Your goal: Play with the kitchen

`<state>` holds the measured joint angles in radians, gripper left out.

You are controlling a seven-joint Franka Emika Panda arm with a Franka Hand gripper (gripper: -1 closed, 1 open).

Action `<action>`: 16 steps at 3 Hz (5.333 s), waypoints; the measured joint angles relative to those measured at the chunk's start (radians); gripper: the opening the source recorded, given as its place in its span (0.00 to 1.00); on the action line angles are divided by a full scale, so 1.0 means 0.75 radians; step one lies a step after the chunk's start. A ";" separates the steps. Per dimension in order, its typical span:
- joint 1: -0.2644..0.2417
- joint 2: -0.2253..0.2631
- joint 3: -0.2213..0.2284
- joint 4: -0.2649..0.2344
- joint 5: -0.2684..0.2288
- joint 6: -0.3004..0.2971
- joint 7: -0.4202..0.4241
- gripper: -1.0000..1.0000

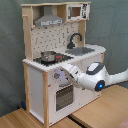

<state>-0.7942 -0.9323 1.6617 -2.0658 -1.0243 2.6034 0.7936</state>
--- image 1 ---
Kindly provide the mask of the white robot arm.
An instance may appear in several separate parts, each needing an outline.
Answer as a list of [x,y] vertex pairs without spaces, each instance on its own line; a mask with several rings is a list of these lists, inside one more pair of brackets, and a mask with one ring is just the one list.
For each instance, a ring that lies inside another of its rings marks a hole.
[[62,69],[73,85],[90,91],[99,92],[111,85],[128,81],[128,69],[124,72],[110,75],[105,65],[101,62],[92,63],[86,72],[71,64],[64,64]]

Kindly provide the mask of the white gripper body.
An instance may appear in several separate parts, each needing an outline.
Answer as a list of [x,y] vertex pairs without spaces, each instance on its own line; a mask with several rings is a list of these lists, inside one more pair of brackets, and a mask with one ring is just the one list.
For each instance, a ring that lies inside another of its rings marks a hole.
[[80,69],[77,66],[65,63],[62,65],[62,69],[70,81],[77,81],[77,77],[80,74]]

